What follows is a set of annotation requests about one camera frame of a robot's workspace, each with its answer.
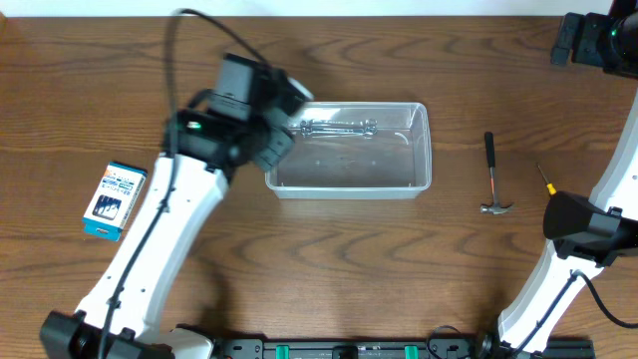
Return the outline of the silver wrench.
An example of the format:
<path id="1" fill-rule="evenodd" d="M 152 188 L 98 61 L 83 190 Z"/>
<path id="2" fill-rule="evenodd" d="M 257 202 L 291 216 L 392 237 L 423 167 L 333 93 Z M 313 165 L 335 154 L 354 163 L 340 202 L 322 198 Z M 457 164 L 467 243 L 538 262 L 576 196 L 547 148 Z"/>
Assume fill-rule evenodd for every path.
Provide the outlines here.
<path id="1" fill-rule="evenodd" d="M 359 123 L 334 123 L 308 120 L 300 122 L 299 132 L 303 137 L 372 137 L 378 133 L 378 128 L 375 120 L 366 120 Z"/>

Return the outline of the clear plastic container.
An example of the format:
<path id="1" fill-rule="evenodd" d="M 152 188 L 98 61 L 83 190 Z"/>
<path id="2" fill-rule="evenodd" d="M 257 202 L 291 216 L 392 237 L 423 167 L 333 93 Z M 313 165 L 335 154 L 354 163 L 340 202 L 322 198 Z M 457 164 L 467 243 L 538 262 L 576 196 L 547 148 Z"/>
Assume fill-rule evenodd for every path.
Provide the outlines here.
<path id="1" fill-rule="evenodd" d="M 301 121 L 377 122 L 372 137 L 303 137 Z M 428 111 L 415 102 L 313 102 L 288 123 L 295 145 L 266 185 L 281 199 L 412 199 L 433 180 Z"/>

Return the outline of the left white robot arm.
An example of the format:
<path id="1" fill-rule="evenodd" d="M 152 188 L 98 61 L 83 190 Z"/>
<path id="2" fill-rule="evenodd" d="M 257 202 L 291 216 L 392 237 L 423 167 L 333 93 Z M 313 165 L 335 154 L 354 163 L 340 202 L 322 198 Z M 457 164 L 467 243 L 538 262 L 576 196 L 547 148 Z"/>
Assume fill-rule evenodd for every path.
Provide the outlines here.
<path id="1" fill-rule="evenodd" d="M 115 257 L 71 315 L 40 330 L 49 358 L 209 358 L 213 338 L 160 331 L 173 282 L 237 168 L 269 171 L 291 150 L 286 126 L 312 94 L 281 71 L 235 75 L 196 93 L 166 126 L 143 204 Z"/>

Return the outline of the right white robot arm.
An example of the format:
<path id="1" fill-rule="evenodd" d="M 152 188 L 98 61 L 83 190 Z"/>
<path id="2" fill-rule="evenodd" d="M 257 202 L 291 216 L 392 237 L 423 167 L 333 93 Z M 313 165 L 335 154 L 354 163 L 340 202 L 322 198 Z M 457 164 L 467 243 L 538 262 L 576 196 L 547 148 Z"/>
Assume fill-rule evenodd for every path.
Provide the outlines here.
<path id="1" fill-rule="evenodd" d="M 637 76 L 637 1 L 615 0 L 607 14 L 567 13 L 550 61 Z M 589 340 L 550 334 L 582 288 L 619 257 L 637 253 L 637 111 L 589 196 L 552 190 L 543 218 L 542 255 L 521 291 L 474 345 L 474 358 L 592 358 Z"/>

